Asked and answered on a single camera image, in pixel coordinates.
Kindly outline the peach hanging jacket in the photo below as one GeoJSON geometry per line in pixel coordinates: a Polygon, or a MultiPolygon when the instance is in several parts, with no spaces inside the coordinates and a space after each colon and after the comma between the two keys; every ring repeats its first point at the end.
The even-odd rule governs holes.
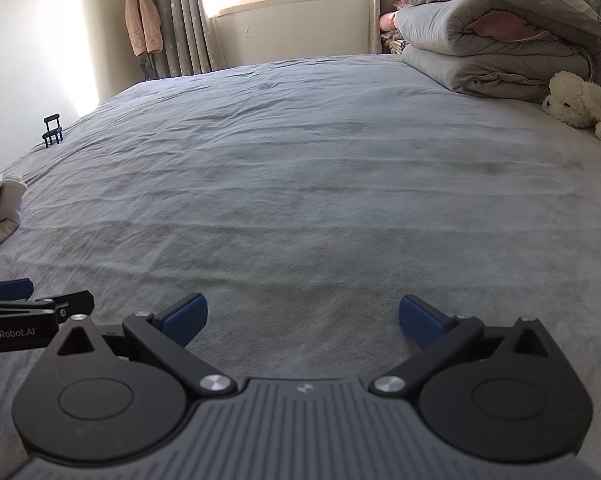
{"type": "Polygon", "coordinates": [[[163,50],[162,20],[153,0],[125,0],[125,23],[137,58],[163,50]]]}

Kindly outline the pink bedding pile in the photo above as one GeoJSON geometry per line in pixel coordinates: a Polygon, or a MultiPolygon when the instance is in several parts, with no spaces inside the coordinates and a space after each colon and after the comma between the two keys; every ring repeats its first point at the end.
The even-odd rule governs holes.
{"type": "Polygon", "coordinates": [[[395,11],[381,14],[378,20],[379,30],[381,31],[381,44],[383,51],[391,54],[401,54],[407,41],[397,25],[398,12],[406,8],[407,5],[403,2],[396,2],[394,5],[395,11]]]}

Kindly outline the white plush dog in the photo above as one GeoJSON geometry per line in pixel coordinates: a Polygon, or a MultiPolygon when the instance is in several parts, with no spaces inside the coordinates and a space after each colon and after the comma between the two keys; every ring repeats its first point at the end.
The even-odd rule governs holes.
{"type": "Polygon", "coordinates": [[[549,91],[542,103],[548,115],[573,128],[592,128],[601,141],[601,86],[559,72],[551,78],[549,91]]]}

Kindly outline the folded grey duvet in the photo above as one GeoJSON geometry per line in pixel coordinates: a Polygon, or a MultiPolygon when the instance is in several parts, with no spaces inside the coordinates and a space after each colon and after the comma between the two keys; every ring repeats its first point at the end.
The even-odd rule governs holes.
{"type": "Polygon", "coordinates": [[[511,3],[405,6],[395,24],[402,61],[457,93],[539,103],[558,72],[601,84],[599,37],[511,3]]]}

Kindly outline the beige patterned curtain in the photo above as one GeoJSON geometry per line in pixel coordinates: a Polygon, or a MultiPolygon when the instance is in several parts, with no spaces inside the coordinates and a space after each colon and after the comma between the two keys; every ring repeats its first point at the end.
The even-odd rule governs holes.
{"type": "Polygon", "coordinates": [[[163,49],[150,55],[158,78],[206,74],[226,67],[203,0],[152,1],[163,38],[163,49]]]}

